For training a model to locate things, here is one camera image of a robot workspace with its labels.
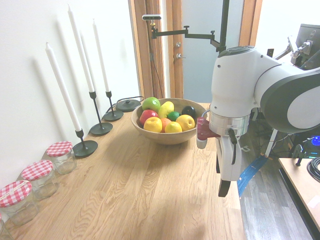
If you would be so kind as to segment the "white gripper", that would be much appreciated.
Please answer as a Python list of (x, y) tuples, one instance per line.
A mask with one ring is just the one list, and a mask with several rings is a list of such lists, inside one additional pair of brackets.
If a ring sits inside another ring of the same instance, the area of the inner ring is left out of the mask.
[(240, 143), (235, 145), (235, 162), (234, 145), (228, 136), (218, 137), (216, 141), (217, 158), (220, 172), (220, 183), (218, 197), (225, 198), (229, 192), (231, 181), (237, 181), (241, 174), (242, 151)]

